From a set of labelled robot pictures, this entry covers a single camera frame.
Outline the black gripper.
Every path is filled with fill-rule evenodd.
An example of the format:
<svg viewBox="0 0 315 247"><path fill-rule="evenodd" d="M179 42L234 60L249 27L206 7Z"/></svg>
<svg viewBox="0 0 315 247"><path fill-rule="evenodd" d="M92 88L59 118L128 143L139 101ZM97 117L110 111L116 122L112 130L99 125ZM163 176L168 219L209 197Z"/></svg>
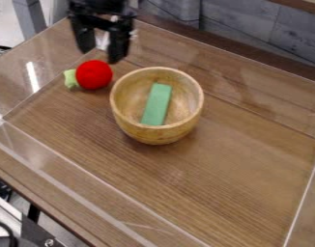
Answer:
<svg viewBox="0 0 315 247"><path fill-rule="evenodd" d="M135 17L127 0L68 0L68 18L80 51L88 53L95 47L93 28L108 31L108 63L118 63L127 56Z"/></svg>

